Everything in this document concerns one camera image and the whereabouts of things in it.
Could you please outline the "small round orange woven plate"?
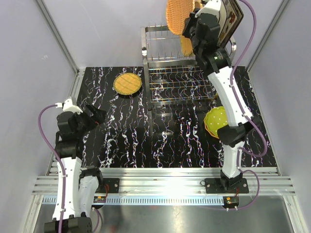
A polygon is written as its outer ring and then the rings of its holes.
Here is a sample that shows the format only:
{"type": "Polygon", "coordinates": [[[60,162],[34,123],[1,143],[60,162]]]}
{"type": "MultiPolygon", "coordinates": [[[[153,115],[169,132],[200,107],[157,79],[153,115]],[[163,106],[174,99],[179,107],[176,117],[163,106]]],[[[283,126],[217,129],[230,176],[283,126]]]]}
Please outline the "small round orange woven plate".
{"type": "Polygon", "coordinates": [[[194,9],[193,0],[168,0],[166,4],[166,22],[168,29],[175,35],[181,35],[184,21],[194,9]]]}

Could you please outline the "large orange woven tray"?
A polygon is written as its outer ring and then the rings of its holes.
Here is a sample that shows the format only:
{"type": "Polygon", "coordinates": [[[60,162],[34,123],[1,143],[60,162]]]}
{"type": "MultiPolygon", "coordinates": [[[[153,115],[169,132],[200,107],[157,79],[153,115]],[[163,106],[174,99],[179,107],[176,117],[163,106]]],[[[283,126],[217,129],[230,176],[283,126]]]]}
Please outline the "large orange woven tray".
{"type": "Polygon", "coordinates": [[[180,44],[183,56],[192,56],[192,44],[189,38],[184,37],[183,35],[180,36],[180,44]]]}

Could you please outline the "green-rimmed woven bamboo plate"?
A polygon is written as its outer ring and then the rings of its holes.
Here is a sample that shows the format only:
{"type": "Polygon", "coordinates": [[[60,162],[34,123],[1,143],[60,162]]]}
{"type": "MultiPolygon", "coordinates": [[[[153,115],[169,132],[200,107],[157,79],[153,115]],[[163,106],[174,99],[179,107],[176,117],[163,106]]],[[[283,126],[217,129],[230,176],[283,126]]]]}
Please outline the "green-rimmed woven bamboo plate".
{"type": "Polygon", "coordinates": [[[124,73],[115,78],[113,87],[118,94],[132,95],[140,90],[142,80],[134,73],[124,73]]]}

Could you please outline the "orange polka-dot plate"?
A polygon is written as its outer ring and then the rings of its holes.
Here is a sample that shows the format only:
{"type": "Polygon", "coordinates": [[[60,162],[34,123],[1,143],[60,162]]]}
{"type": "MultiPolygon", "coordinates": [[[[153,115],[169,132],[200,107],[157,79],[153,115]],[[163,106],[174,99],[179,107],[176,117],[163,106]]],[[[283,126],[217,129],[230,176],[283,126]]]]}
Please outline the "orange polka-dot plate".
{"type": "Polygon", "coordinates": [[[216,136],[212,131],[210,131],[210,130],[208,129],[207,117],[206,117],[206,116],[205,116],[205,118],[204,118],[204,126],[205,126],[205,130],[206,130],[212,137],[219,139],[218,136],[216,136]]]}

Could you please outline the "green polka-dot plate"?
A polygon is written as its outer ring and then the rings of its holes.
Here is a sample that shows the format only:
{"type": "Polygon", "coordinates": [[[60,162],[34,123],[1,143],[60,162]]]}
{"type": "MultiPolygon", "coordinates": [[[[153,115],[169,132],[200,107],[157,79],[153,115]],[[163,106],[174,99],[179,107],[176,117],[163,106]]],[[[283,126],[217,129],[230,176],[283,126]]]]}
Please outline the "green polka-dot plate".
{"type": "Polygon", "coordinates": [[[208,129],[218,136],[218,130],[228,125],[227,115],[223,106],[212,108],[206,113],[208,129]]]}

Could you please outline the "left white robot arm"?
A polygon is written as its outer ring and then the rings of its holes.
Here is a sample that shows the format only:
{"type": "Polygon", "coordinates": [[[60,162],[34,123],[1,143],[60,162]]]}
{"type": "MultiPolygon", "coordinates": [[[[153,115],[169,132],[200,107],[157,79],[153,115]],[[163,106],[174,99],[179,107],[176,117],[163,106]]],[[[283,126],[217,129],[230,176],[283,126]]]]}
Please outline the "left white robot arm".
{"type": "Polygon", "coordinates": [[[88,115],[71,100],[56,103],[53,107],[62,109],[56,118],[55,146],[46,136],[42,137],[57,160],[58,188],[52,220],[44,224],[44,232],[91,233],[90,211],[95,193],[104,189],[104,180],[97,167],[82,169],[83,138],[104,122],[106,113],[87,105],[92,113],[88,115]]]}

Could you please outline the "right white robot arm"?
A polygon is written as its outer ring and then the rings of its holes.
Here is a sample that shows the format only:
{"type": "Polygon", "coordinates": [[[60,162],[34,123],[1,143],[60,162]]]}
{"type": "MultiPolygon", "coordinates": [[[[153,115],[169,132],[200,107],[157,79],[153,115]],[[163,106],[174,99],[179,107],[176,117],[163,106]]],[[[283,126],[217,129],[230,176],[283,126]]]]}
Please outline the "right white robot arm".
{"type": "Polygon", "coordinates": [[[192,12],[185,20],[183,36],[191,40],[196,62],[215,87],[227,115],[228,124],[217,131],[224,145],[219,185],[224,192],[231,193],[241,190],[241,158],[238,153],[245,145],[247,134],[259,122],[242,98],[228,53],[218,46],[222,5],[220,0],[209,0],[202,9],[192,12]]]}

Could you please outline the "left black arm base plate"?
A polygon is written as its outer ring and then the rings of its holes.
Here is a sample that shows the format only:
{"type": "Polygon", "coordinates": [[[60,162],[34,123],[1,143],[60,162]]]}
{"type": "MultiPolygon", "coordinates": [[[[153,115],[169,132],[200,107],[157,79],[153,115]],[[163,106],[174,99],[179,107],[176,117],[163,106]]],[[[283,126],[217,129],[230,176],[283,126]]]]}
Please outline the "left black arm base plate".
{"type": "Polygon", "coordinates": [[[117,194],[119,193],[120,179],[119,178],[103,178],[103,183],[99,185],[96,193],[117,194]]]}

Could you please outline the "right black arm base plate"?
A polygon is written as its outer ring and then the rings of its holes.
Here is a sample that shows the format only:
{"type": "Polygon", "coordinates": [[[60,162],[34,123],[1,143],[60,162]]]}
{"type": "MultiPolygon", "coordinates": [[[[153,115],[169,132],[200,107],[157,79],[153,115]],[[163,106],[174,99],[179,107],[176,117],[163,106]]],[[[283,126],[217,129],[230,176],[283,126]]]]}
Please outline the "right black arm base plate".
{"type": "Polygon", "coordinates": [[[247,180],[242,178],[240,182],[225,189],[221,184],[220,178],[205,178],[200,181],[200,185],[206,189],[207,194],[248,194],[249,188],[247,180]]]}

